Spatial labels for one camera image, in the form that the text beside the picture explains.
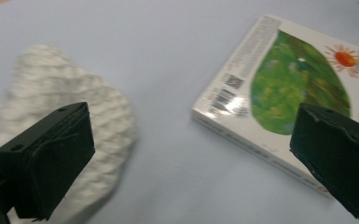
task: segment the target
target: barcode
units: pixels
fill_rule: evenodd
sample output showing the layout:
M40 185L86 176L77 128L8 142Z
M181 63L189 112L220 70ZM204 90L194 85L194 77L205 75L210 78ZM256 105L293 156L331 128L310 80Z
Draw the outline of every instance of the barcode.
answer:
M241 118L248 114L244 99L225 89L220 90L216 95L209 112L215 115L229 113Z

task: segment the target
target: green leaf illustration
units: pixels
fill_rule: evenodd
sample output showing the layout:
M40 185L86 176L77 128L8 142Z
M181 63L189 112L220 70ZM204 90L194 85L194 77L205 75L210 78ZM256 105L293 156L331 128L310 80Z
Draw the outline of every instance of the green leaf illustration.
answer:
M282 31L255 74L251 94L254 118L273 133L292 133L301 102L351 114L348 94L325 56Z

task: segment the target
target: sun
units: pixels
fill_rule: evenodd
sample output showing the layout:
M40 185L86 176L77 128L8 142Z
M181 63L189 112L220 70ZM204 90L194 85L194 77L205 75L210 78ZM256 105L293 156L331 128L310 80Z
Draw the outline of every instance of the sun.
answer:
M326 54L329 56L327 60L335 65L339 72L347 70L351 77L359 77L359 61L355 55L356 51L350 48L344 48L342 45L335 45L334 49L329 48Z

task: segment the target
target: white book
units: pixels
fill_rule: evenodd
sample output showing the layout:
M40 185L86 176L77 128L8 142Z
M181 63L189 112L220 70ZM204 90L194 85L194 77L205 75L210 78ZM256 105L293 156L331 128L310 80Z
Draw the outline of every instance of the white book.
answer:
M302 102L359 121L359 47L266 15L194 104L192 116L329 196L289 151Z

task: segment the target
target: book cover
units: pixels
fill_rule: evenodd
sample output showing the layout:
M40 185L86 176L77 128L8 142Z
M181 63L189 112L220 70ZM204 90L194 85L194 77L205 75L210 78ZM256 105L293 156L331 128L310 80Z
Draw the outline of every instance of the book cover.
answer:
M359 120L359 47L265 15L194 104L192 116L328 196L289 151L300 103Z

